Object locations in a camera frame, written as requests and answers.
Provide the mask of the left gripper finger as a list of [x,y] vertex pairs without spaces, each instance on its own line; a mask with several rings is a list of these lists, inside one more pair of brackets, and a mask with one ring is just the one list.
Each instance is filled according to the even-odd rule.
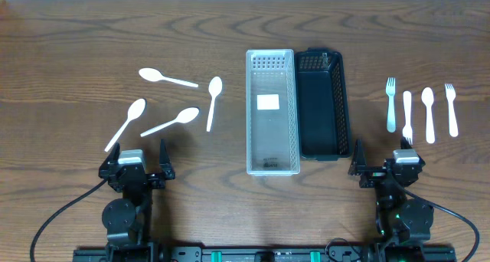
[[120,144],[116,142],[112,149],[110,150],[109,155],[106,157],[102,165],[100,166],[100,170],[109,170],[110,166],[117,163],[120,154]]
[[171,171],[171,162],[168,157],[164,139],[161,139],[160,141],[159,165],[163,172]]

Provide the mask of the white fork tines down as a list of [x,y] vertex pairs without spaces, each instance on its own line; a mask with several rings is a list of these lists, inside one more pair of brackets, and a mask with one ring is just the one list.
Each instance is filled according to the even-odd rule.
[[403,110],[405,125],[402,129],[403,137],[410,145],[413,144],[413,129],[411,126],[411,109],[412,109],[412,94],[406,90],[403,92]]

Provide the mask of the white fork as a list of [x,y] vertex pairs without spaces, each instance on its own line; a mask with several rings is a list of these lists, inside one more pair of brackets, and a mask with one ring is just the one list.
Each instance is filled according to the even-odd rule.
[[394,107],[395,93],[396,93],[396,78],[388,77],[387,84],[386,84],[386,95],[388,97],[387,131],[389,133],[394,133],[396,130],[396,118],[395,118],[395,107]]
[[457,137],[459,135],[459,129],[458,129],[456,112],[454,107],[456,91],[452,84],[445,84],[445,90],[446,90],[446,99],[448,102],[449,134],[451,137]]

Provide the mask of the white spoon group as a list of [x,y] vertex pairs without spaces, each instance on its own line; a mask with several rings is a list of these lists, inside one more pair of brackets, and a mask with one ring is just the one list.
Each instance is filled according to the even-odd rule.
[[434,144],[435,142],[435,130],[433,123],[433,103],[434,94],[430,87],[423,89],[421,94],[421,100],[426,107],[426,141],[429,144]]

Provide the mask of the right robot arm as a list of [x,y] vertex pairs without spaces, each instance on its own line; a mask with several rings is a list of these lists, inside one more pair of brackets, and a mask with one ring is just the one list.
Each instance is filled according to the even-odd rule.
[[423,243],[430,239],[433,208],[405,188],[418,180],[425,162],[406,139],[382,166],[367,164],[361,141],[355,142],[349,175],[360,178],[361,188],[373,188],[376,195],[375,224],[380,238],[362,247],[360,261],[423,260]]

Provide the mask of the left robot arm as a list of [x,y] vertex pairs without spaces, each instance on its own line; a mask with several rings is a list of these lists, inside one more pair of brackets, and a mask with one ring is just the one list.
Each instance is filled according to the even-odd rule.
[[152,192],[175,179],[164,141],[160,142],[159,166],[159,172],[147,173],[141,149],[121,151],[120,144],[115,144],[99,167],[98,176],[122,195],[102,213],[108,261],[169,260],[168,252],[150,236]]

